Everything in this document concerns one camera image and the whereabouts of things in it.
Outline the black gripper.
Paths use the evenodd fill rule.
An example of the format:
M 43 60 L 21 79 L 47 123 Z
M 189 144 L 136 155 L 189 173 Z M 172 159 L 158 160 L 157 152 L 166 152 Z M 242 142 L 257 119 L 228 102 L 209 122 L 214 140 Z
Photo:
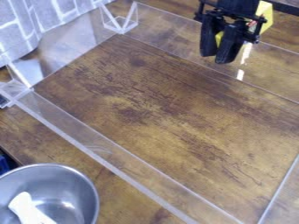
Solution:
M 228 64 L 237 57 L 244 41 L 253 44 L 258 41 L 262 25 L 268 22 L 264 13 L 257 13 L 257 7 L 262 5 L 260 0 L 198 1 L 193 19 L 201 22 L 200 56 L 216 55 L 214 62 Z

